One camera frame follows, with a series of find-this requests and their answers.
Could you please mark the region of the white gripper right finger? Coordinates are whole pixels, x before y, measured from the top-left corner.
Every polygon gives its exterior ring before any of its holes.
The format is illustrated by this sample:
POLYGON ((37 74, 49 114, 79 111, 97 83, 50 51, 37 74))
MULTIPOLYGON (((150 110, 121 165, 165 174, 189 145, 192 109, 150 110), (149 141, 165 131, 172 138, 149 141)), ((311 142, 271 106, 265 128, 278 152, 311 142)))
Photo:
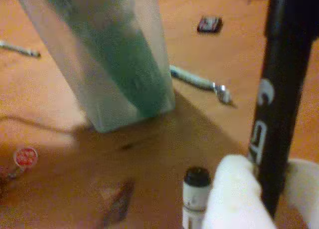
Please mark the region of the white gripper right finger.
POLYGON ((308 228, 319 227, 318 164, 303 159, 289 159, 284 195, 288 204, 302 215, 308 228))

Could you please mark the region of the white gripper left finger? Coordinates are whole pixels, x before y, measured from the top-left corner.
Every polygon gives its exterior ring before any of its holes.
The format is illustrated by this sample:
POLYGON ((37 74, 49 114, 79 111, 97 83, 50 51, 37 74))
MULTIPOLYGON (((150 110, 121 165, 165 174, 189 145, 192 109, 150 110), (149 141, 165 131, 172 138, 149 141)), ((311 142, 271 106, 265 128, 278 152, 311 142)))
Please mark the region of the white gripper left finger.
POLYGON ((203 229, 274 229, 261 201, 261 186, 253 174, 253 164, 242 155, 227 155, 219 163, 203 229))

